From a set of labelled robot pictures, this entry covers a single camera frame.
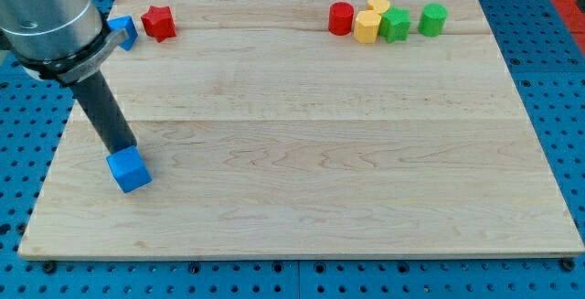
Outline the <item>blue block behind arm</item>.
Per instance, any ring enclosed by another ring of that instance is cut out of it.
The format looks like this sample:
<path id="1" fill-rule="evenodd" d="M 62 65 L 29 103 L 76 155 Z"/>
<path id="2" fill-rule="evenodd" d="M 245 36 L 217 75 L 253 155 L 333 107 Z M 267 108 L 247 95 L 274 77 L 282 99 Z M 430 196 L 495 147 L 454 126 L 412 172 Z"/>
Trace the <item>blue block behind arm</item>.
<path id="1" fill-rule="evenodd" d="M 123 28 L 126 31 L 128 38 L 120 44 L 120 47 L 126 51 L 130 51 L 138 37 L 133 18 L 131 16 L 113 18 L 108 21 L 108 25 L 112 30 Z"/>

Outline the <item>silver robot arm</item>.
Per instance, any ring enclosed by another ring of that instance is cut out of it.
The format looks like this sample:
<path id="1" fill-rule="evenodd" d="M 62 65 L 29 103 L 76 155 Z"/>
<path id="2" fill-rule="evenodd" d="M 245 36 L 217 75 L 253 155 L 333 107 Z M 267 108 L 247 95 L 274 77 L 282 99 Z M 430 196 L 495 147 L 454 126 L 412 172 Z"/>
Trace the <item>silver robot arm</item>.
<path id="1" fill-rule="evenodd" d="M 1 0 L 1 32 L 29 73 L 71 90 L 110 153 L 136 143 L 101 73 L 126 27 L 110 28 L 93 0 Z"/>

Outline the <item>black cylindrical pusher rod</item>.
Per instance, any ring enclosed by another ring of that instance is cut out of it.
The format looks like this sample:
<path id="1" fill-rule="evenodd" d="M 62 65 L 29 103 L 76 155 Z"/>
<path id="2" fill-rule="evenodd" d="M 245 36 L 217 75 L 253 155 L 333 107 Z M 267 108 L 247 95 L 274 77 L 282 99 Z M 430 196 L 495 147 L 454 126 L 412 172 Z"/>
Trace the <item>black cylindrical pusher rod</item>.
<path id="1" fill-rule="evenodd" d="M 69 88 L 111 154 L 137 144 L 130 125 L 100 71 Z"/>

